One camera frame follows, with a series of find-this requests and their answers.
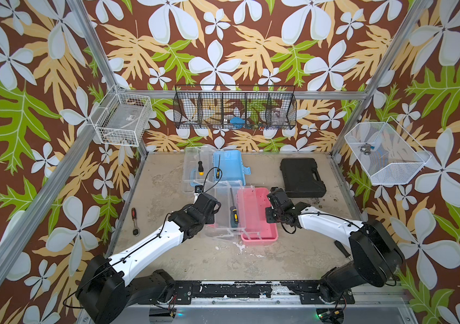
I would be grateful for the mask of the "pink toolbox clear lid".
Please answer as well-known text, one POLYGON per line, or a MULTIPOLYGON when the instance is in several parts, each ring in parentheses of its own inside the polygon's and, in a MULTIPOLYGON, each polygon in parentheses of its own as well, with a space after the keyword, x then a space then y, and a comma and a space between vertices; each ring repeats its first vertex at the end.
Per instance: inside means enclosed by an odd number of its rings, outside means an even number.
POLYGON ((208 194, 221 203, 221 208, 215 222, 205 226, 206 236, 221 240, 240 237, 246 246, 266 246, 278 240, 277 225, 266 222, 265 208, 271 206, 266 197, 269 189, 244 186, 240 182, 220 182, 208 194), (231 227, 231 192, 238 210, 237 228, 231 227))

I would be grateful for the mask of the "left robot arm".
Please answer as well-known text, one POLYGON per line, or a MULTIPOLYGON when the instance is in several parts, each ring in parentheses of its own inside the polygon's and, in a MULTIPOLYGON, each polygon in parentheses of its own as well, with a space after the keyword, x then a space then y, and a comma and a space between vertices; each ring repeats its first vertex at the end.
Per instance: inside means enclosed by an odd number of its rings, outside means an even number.
POLYGON ((139 274, 165 252, 193 238, 206 224, 213 224, 221 203, 207 193, 194 203, 169 213, 156 231, 122 252, 94 257, 88 264, 75 297, 94 323, 112 323, 135 304, 172 301, 175 280, 159 269, 139 274))

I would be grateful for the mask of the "blue toolbox clear lid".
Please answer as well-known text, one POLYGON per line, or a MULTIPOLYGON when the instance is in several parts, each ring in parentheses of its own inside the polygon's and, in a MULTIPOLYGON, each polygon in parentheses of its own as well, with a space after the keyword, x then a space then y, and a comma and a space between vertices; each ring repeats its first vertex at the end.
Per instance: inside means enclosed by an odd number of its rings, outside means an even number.
POLYGON ((196 186, 207 182, 240 182, 246 184, 251 169, 244 165, 241 152, 216 150, 210 146, 189 147, 184 151, 184 174, 181 190, 193 193, 196 186))

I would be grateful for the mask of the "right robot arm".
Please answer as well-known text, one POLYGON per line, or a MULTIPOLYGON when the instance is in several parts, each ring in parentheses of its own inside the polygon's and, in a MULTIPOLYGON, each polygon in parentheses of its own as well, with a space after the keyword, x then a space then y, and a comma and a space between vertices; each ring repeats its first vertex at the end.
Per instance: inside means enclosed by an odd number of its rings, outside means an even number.
POLYGON ((325 303, 339 301, 351 288, 370 284, 381 288, 404 264, 404 254, 376 220, 354 221, 325 213, 308 203, 293 203, 282 188, 273 187, 267 198, 266 222, 294 229, 306 229, 331 238, 345 248, 351 259, 334 267, 308 293, 325 303))

